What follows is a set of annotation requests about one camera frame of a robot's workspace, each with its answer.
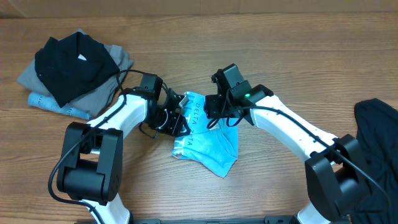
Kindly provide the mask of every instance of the black cloth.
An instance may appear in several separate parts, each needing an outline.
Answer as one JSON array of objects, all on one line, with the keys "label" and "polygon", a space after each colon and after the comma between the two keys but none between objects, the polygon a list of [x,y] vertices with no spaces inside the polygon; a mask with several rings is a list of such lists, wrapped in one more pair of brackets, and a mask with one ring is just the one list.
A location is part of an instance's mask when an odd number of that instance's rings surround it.
[{"label": "black cloth", "polygon": [[[359,141],[369,175],[389,194],[392,207],[388,213],[355,213],[353,223],[398,223],[398,111],[378,100],[359,102],[354,107]],[[356,210],[387,208],[385,196],[374,188]]]},{"label": "black cloth", "polygon": [[62,40],[50,37],[35,54],[35,71],[59,107],[63,107],[102,85],[119,72],[119,67],[103,44],[76,32]]}]

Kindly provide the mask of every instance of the crumpled black cloth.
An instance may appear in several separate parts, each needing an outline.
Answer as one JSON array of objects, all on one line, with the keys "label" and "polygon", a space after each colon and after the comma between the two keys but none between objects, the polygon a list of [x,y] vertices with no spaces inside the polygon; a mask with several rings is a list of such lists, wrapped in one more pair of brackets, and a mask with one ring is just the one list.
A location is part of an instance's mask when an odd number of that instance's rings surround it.
[{"label": "crumpled black cloth", "polygon": [[[354,107],[358,124],[359,141],[369,175],[389,194],[392,207],[388,213],[355,213],[357,223],[398,223],[398,111],[378,100],[359,102]],[[377,210],[387,207],[385,196],[375,192],[366,198],[356,210]]]},{"label": "crumpled black cloth", "polygon": [[35,54],[35,71],[59,107],[63,107],[101,86],[119,72],[119,67],[103,44],[76,32],[62,40],[50,37]]}]

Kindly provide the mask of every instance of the wooden tabletop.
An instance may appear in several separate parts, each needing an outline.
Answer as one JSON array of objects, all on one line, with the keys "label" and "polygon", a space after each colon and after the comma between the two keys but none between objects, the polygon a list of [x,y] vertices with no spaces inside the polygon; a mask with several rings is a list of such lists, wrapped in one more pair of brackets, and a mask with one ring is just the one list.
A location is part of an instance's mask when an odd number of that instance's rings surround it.
[{"label": "wooden tabletop", "polygon": [[[81,28],[123,46],[133,68],[158,74],[178,93],[214,94],[209,75],[235,63],[252,86],[267,86],[301,117],[341,137],[356,135],[355,103],[379,98],[398,108],[397,21],[397,13],[1,19],[0,223],[91,219],[47,191],[65,128],[86,121],[28,106],[29,90],[16,82],[49,37]],[[123,86],[140,79],[131,73]],[[120,195],[135,218],[259,218],[294,214],[309,201],[303,164],[245,122],[239,159],[224,179],[173,158],[173,140],[136,129],[124,140]]]}]

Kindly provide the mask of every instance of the blue cloth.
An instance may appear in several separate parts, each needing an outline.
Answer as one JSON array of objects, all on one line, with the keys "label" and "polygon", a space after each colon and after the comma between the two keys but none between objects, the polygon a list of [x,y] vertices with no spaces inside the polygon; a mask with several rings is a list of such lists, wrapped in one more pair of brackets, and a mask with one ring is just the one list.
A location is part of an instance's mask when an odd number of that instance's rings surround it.
[{"label": "blue cloth", "polygon": [[91,118],[91,115],[89,113],[78,110],[78,109],[70,106],[70,104],[66,104],[65,106],[60,108],[58,106],[58,103],[51,96],[44,96],[44,95],[40,95],[35,92],[32,92],[29,95],[29,97],[27,99],[27,104],[31,105],[31,106],[36,106],[38,108],[42,108],[45,110],[53,111],[56,113],[74,116],[77,118],[82,118],[82,119],[90,119]]},{"label": "blue cloth", "polygon": [[224,178],[238,159],[238,127],[228,127],[221,119],[211,130],[203,108],[205,97],[186,92],[189,102],[182,115],[187,119],[191,134],[175,138],[172,155],[177,159],[192,159],[201,162],[216,175]]}]

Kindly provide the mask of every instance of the gray cloth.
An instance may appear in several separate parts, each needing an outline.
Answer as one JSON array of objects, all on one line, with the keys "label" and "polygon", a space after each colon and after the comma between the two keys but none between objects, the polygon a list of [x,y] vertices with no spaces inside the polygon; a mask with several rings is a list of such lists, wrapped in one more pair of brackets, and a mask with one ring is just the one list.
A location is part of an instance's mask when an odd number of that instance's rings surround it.
[{"label": "gray cloth", "polygon": [[[132,66],[134,61],[129,59],[129,53],[123,50],[122,47],[117,45],[104,45],[104,47],[120,70],[129,69]],[[34,64],[35,62],[33,60],[18,78],[18,83],[33,92],[52,97],[43,83],[37,78]],[[126,73],[120,74],[119,81],[122,82],[125,76]],[[72,106],[78,110],[87,112],[92,116],[96,116],[103,108],[112,102],[117,87],[118,83],[116,81],[116,75],[114,75],[95,90],[81,95],[69,102],[68,106]]]}]

